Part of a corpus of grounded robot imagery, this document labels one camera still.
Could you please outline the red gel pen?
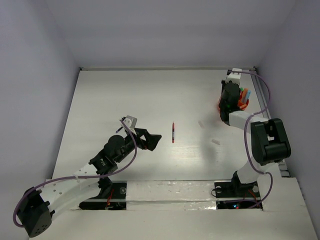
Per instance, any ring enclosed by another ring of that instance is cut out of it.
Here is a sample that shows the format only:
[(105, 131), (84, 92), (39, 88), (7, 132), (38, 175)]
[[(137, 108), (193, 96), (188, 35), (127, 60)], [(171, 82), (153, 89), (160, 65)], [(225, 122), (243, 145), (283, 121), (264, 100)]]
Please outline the red gel pen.
[(175, 143), (175, 122), (172, 122), (171, 126), (171, 142)]

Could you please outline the blue tip clear highlighter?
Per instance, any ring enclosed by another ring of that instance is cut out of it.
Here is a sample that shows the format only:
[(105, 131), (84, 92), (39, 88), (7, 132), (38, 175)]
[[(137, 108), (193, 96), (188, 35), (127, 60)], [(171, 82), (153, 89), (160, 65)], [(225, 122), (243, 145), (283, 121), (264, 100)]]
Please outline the blue tip clear highlighter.
[(251, 90), (249, 90), (248, 88), (245, 88), (242, 92), (242, 98), (241, 98), (241, 101), (245, 104), (249, 97), (250, 97), (250, 94), (251, 94)]

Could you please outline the clear plastic cap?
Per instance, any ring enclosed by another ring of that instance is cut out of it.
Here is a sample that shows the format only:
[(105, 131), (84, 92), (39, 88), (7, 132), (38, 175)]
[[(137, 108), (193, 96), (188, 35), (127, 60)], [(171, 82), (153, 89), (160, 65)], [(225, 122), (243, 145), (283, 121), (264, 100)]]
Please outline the clear plastic cap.
[(203, 123), (201, 121), (198, 121), (198, 124), (202, 129), (204, 128), (204, 125), (203, 125)]

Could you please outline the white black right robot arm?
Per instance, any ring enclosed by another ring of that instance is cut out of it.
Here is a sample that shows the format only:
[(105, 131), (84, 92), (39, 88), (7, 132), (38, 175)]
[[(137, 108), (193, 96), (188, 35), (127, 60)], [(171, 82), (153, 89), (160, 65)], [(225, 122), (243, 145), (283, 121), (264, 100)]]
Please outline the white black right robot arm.
[(231, 179), (230, 190), (242, 196), (273, 164), (291, 156), (291, 145), (283, 121), (279, 118), (261, 118), (239, 106), (241, 89), (237, 83), (221, 81), (218, 109), (221, 120), (231, 127), (243, 130), (246, 164)]

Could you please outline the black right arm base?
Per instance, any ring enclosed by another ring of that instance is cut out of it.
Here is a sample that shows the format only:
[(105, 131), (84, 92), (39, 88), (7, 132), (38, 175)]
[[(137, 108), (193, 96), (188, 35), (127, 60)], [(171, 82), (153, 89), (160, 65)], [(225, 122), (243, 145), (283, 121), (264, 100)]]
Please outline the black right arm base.
[(235, 172), (230, 181), (218, 181), (210, 192), (218, 210), (262, 209), (258, 182), (241, 183)]

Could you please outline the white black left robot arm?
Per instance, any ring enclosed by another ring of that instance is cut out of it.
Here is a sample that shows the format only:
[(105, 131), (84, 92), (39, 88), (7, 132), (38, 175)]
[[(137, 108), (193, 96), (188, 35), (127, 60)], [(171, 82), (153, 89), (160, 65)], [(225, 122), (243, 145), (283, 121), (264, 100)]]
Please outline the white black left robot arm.
[(62, 213), (94, 197), (104, 198), (111, 192), (110, 176), (127, 169), (118, 168), (129, 154), (138, 149), (153, 151), (162, 136), (146, 129), (126, 129), (126, 137), (113, 135), (95, 157), (70, 176), (46, 180), (25, 191), (17, 203), (12, 220), (30, 238), (46, 231)]

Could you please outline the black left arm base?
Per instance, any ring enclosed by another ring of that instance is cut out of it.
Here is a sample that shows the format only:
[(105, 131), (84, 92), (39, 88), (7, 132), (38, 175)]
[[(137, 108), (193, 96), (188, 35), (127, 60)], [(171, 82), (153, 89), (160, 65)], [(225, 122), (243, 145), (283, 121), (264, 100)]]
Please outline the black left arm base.
[(81, 210), (120, 211), (127, 209), (127, 181), (109, 181), (109, 185), (100, 190), (95, 197), (81, 202)]

